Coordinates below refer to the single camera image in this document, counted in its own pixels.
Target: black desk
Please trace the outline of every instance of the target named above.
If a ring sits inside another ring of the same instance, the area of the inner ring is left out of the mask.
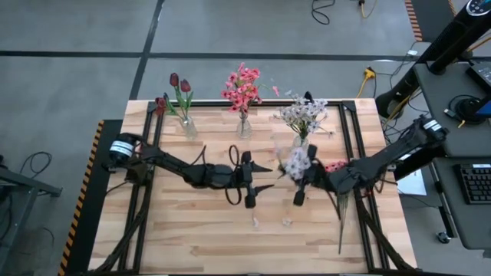
[[[466,75],[468,67],[467,64],[452,64],[440,76],[430,73],[425,64],[415,65],[414,71],[431,116],[450,131],[442,147],[444,153],[439,153],[446,158],[436,158],[432,163],[456,229],[464,247],[490,249],[491,205],[467,205],[451,166],[458,163],[491,163],[491,127],[485,122],[458,129],[458,123],[443,113],[457,95],[484,95],[484,91]]]

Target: flower bouquet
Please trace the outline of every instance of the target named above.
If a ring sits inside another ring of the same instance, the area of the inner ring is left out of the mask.
[[[198,132],[194,126],[193,118],[191,118],[191,116],[188,114],[188,111],[191,107],[194,92],[191,91],[191,85],[186,79],[179,82],[179,76],[176,73],[172,73],[170,75],[169,82],[170,85],[174,87],[176,92],[176,99],[177,103],[179,104],[181,114],[179,114],[178,110],[176,110],[176,108],[170,103],[167,93],[164,93],[163,97],[158,97],[155,99],[155,102],[157,103],[155,113],[160,115],[167,112],[169,115],[178,116],[186,137],[193,140],[198,135]]]
[[[285,94],[295,102],[289,107],[280,107],[279,115],[275,115],[275,118],[284,120],[298,134],[293,145],[307,150],[307,136],[321,128],[321,122],[328,117],[325,107],[328,101],[325,99],[314,100],[309,92],[305,92],[303,97],[297,94],[291,96],[291,93],[289,91]]]
[[[222,98],[232,102],[229,111],[240,112],[237,133],[241,138],[249,138],[252,135],[251,124],[247,120],[251,104],[262,103],[262,99],[259,97],[259,88],[266,86],[254,84],[260,74],[258,68],[246,68],[242,62],[239,69],[230,74],[228,81],[225,82],[226,90],[222,90],[221,93]],[[272,87],[271,90],[275,91],[276,96],[279,96],[277,87]]]

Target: wooden tabletop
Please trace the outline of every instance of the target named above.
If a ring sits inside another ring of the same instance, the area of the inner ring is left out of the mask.
[[[128,103],[121,132],[142,133],[147,103],[141,100]],[[385,146],[375,102],[372,99],[356,100],[356,106],[366,153],[371,156]],[[322,127],[334,134],[318,131],[309,136],[311,144],[318,146],[318,158],[324,164],[346,159],[338,108],[329,107],[328,110],[329,117]],[[257,164],[274,169],[278,167],[275,143],[290,147],[295,137],[282,121],[273,118],[275,112],[274,107],[251,108],[252,137],[241,140],[236,133],[237,113],[229,113],[220,107],[193,107],[189,114],[195,121],[198,137],[194,141],[186,140],[177,118],[165,117],[159,146],[190,163],[207,145],[208,163],[232,166],[228,148],[235,144],[241,152],[251,150]],[[351,144],[358,154],[349,118],[348,122]],[[157,169],[140,273],[366,272],[354,198],[350,198],[342,249],[338,254],[340,223],[326,193],[308,187],[305,204],[294,207],[296,188],[293,182],[287,178],[277,180],[278,176],[277,171],[254,174],[255,186],[274,183],[275,187],[258,196],[252,211],[243,203],[230,205],[222,190],[196,190],[172,173]],[[392,175],[387,179],[394,180]],[[123,180],[124,173],[111,176],[108,188]],[[102,264],[121,238],[130,194],[131,186],[126,185],[106,197],[90,268]],[[236,192],[231,191],[230,195],[234,200]],[[386,185],[376,198],[384,234],[405,261],[415,266],[397,187]],[[253,216],[259,221],[257,227],[253,225]],[[290,226],[282,223],[286,218],[292,220]],[[134,250],[136,236],[130,252]],[[380,267],[373,235],[371,244],[375,264]]]

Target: white paper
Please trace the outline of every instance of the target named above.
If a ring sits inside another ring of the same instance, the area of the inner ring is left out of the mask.
[[[404,160],[409,155],[402,156],[400,159]],[[407,175],[403,179],[397,181],[397,189],[400,194],[425,196],[427,190],[424,187],[423,175],[421,169],[418,169],[411,174]]]

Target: gray floor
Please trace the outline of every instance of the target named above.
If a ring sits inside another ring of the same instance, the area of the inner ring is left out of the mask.
[[[0,0],[0,51],[141,52],[157,0],[13,1]],[[376,54],[404,55],[414,41],[403,0],[379,0],[362,20],[356,2],[327,9],[329,26],[310,15],[310,1],[166,0],[152,52]],[[463,5],[456,2],[456,8]],[[491,44],[479,55],[490,55]],[[427,44],[416,44],[423,51]],[[63,187],[59,199],[40,198],[8,262],[8,272],[58,271],[69,221],[81,186],[97,122],[120,119],[130,95],[138,58],[0,57],[0,153],[20,169],[29,154],[53,154],[39,179]],[[226,75],[239,60],[150,59],[138,99],[168,90],[168,75],[179,72],[196,99],[219,97]],[[262,70],[261,82],[281,90],[310,90],[318,97],[354,97],[367,66],[392,72],[390,61],[265,61],[247,65]],[[404,67],[397,79],[409,68]],[[390,88],[379,75],[377,92]],[[370,81],[362,97],[372,97]],[[425,109],[423,97],[411,102]],[[398,128],[417,116],[406,112]],[[491,261],[467,251],[458,239],[442,245],[433,234],[443,230],[436,209],[403,199],[411,241],[420,268],[454,274],[489,275]],[[54,246],[47,227],[54,233]]]

